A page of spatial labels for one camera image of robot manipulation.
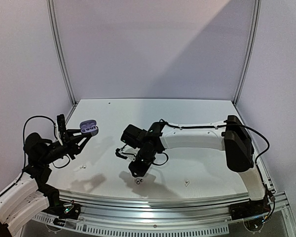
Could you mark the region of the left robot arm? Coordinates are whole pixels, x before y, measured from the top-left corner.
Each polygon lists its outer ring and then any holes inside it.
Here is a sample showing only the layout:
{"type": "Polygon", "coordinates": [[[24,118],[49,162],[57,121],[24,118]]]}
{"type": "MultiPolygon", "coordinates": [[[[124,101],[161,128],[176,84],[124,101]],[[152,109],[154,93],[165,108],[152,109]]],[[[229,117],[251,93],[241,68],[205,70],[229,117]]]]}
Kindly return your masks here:
{"type": "Polygon", "coordinates": [[[26,138],[23,150],[28,156],[28,165],[19,178],[0,192],[0,237],[15,236],[41,211],[60,220],[78,219],[80,204],[61,201],[59,190],[47,184],[51,174],[49,165],[64,156],[75,159],[97,133],[95,126],[91,130],[62,130],[61,137],[55,142],[41,138],[36,132],[26,138]]]}

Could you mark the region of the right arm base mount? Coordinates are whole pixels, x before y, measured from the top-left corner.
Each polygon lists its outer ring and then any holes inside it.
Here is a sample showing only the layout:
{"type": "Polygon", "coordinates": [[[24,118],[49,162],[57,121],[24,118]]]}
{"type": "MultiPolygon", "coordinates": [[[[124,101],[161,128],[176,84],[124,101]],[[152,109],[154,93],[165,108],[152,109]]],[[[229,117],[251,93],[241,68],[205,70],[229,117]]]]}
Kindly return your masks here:
{"type": "Polygon", "coordinates": [[[248,200],[232,204],[229,206],[228,211],[232,220],[246,219],[249,217],[260,216],[266,212],[271,211],[268,199],[262,199],[257,201],[248,200]]]}

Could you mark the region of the blue-grey earbud charging case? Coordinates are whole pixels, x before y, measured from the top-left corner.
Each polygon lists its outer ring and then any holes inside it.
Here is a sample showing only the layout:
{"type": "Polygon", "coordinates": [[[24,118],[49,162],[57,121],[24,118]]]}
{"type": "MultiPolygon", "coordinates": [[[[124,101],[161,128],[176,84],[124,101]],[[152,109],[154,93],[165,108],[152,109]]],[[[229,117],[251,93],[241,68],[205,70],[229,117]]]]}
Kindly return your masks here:
{"type": "Polygon", "coordinates": [[[79,127],[82,134],[90,133],[92,136],[96,136],[99,132],[97,122],[93,119],[82,121],[79,127]]]}

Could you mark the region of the silver ear-hook earbud pair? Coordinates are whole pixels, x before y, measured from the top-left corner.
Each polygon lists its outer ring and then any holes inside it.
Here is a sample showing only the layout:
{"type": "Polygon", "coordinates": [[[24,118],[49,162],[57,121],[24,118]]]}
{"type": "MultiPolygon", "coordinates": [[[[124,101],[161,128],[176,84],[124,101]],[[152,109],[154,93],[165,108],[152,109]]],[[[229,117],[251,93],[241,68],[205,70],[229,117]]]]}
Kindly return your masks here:
{"type": "Polygon", "coordinates": [[[137,185],[141,184],[143,182],[143,179],[135,179],[135,183],[137,185]]]}

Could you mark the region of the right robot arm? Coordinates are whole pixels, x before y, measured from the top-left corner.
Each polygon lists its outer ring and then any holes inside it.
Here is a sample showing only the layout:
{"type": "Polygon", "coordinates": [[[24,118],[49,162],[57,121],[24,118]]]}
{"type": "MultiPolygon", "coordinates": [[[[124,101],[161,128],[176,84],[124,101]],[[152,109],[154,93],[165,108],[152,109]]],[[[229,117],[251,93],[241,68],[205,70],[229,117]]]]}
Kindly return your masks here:
{"type": "Polygon", "coordinates": [[[254,158],[250,127],[242,124],[237,116],[228,115],[224,121],[210,124],[184,125],[163,119],[154,122],[148,130],[128,125],[121,141],[135,153],[117,148],[115,155],[130,159],[128,166],[133,177],[143,177],[155,165],[155,156],[175,148],[204,148],[225,152],[229,170],[239,174],[249,195],[245,205],[249,215],[256,215],[264,208],[266,186],[254,158]]]}

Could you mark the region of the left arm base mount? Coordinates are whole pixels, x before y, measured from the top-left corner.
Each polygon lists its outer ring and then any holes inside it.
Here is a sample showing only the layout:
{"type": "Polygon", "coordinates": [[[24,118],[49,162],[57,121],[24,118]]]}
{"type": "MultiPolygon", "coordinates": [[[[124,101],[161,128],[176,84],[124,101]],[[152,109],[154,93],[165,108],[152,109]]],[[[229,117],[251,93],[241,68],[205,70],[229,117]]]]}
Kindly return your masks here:
{"type": "Polygon", "coordinates": [[[74,200],[63,201],[58,197],[48,198],[49,207],[43,210],[44,213],[57,216],[59,219],[78,220],[81,213],[81,205],[74,200]]]}

